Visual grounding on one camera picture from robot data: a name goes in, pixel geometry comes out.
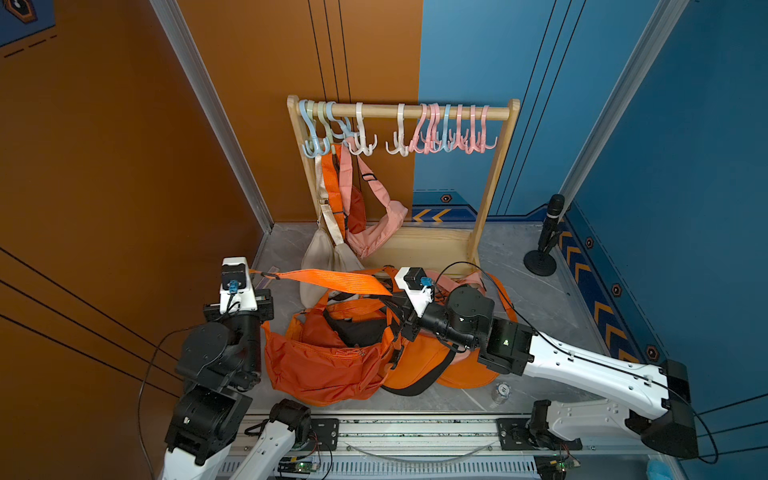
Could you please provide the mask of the red-orange sling bag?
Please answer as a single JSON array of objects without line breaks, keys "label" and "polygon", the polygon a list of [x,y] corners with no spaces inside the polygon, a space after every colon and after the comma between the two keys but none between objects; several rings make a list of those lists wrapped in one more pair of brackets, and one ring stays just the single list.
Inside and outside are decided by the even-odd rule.
[{"label": "red-orange sling bag", "polygon": [[[291,326],[286,331],[288,338],[310,344],[318,347],[325,348],[366,348],[366,347],[347,347],[339,338],[336,332],[326,322],[323,312],[327,306],[333,303],[359,299],[359,298],[372,298],[372,297],[360,297],[351,294],[331,294],[324,295],[321,299],[312,307],[307,308],[301,312],[292,321]],[[397,330],[398,323],[395,315],[387,308],[387,320],[388,326],[384,331],[382,339],[379,343],[368,346],[376,346],[385,341],[386,334],[392,334],[396,337],[399,332]]]}]

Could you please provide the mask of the large orange crescent bag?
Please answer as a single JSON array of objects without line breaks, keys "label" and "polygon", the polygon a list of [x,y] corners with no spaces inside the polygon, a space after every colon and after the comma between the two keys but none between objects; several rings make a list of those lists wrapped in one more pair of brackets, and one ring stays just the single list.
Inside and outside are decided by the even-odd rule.
[{"label": "large orange crescent bag", "polygon": [[487,385],[496,376],[478,363],[478,352],[456,353],[434,335],[418,334],[400,351],[397,365],[388,373],[381,389],[403,397],[415,397],[435,384],[454,389]]}]

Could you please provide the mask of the black crescent sling bag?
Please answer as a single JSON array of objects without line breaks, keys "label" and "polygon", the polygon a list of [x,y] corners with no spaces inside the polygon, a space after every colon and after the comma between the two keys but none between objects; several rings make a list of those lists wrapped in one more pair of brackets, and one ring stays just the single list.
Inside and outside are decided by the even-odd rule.
[{"label": "black crescent sling bag", "polygon": [[327,306],[323,316],[347,347],[379,343],[388,326],[387,308],[376,298],[359,298]]}]

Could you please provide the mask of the black and orange sling bag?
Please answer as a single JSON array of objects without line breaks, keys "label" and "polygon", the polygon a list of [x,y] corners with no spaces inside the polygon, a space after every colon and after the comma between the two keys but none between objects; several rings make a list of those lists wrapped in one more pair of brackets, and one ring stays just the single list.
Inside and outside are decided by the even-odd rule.
[{"label": "black and orange sling bag", "polygon": [[421,395],[437,382],[452,364],[455,356],[456,352],[450,348],[444,352],[434,351],[430,357],[427,357],[426,353],[403,353],[397,367],[382,384],[382,389],[403,397]]}]

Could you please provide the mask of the pink crescent sling bag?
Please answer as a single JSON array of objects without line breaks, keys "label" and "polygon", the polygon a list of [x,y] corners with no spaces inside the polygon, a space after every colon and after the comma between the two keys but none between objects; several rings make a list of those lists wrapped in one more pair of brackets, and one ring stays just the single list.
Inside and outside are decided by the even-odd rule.
[{"label": "pink crescent sling bag", "polygon": [[470,286],[479,291],[482,295],[487,293],[483,276],[479,271],[475,271],[472,274],[463,277],[443,275],[438,281],[438,286],[445,299],[448,298],[451,292],[460,286]]}]

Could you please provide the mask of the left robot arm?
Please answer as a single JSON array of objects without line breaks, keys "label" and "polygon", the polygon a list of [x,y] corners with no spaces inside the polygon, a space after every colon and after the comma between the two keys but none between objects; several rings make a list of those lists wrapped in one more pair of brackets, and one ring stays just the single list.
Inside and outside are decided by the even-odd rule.
[{"label": "left robot arm", "polygon": [[204,315],[176,366],[185,389],[165,437],[164,479],[217,477],[260,381],[261,326],[273,319],[274,302],[268,289],[225,291]]}]

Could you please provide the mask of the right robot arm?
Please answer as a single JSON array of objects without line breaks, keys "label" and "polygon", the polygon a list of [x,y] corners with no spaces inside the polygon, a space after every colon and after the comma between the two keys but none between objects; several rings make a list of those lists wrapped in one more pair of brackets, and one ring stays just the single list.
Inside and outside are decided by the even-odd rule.
[{"label": "right robot arm", "polygon": [[684,364],[620,361],[569,345],[531,326],[494,313],[495,303],[470,286],[453,290],[444,303],[431,286],[383,300],[408,339],[422,331],[451,347],[477,353],[499,374],[560,382],[596,395],[596,400],[535,402],[528,422],[532,443],[542,447],[583,436],[626,436],[680,459],[698,456],[695,415]]}]

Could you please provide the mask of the orange crescent sling bag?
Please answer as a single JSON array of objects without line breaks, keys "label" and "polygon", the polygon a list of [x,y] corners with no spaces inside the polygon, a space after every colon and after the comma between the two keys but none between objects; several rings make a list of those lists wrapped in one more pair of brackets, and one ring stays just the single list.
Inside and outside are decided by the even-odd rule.
[{"label": "orange crescent sling bag", "polygon": [[[508,298],[508,293],[501,281],[494,275],[490,275],[490,278],[485,277],[483,274],[482,276],[487,289],[485,295],[490,296],[489,291],[492,289],[490,284],[493,284],[496,289],[498,303],[503,308],[506,318],[512,322],[517,322],[514,304]],[[452,364],[437,380],[437,383],[454,389],[475,389],[493,383],[499,374],[480,364],[478,354],[477,350],[471,353],[457,354]]]}]

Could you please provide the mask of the dark red-orange waist bag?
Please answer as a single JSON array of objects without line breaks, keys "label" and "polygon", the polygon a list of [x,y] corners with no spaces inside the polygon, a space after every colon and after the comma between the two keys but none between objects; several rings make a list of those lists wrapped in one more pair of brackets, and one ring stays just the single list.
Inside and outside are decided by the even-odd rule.
[{"label": "dark red-orange waist bag", "polygon": [[308,280],[322,292],[315,305],[293,316],[285,333],[262,326],[266,370],[275,390],[312,406],[328,406],[366,400],[384,385],[405,344],[401,315],[387,303],[400,291],[394,267],[263,275]]}]

